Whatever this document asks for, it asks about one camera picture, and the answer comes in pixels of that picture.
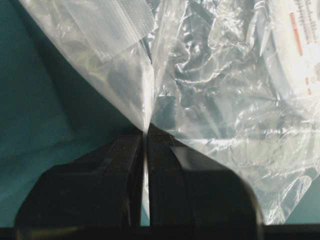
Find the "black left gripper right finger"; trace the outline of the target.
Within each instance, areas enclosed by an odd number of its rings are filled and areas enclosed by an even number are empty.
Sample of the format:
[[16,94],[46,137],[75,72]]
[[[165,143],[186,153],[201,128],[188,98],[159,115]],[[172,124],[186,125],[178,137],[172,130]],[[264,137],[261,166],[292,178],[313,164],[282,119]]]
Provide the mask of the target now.
[[252,188],[230,168],[151,125],[147,134],[153,226],[259,226]]

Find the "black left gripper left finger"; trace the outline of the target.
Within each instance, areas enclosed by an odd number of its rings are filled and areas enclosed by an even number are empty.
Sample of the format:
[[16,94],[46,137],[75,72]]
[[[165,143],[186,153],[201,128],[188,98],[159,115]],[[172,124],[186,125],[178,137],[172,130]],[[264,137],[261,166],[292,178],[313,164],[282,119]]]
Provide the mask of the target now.
[[143,138],[109,144],[45,171],[23,201],[17,228],[137,227],[141,222]]

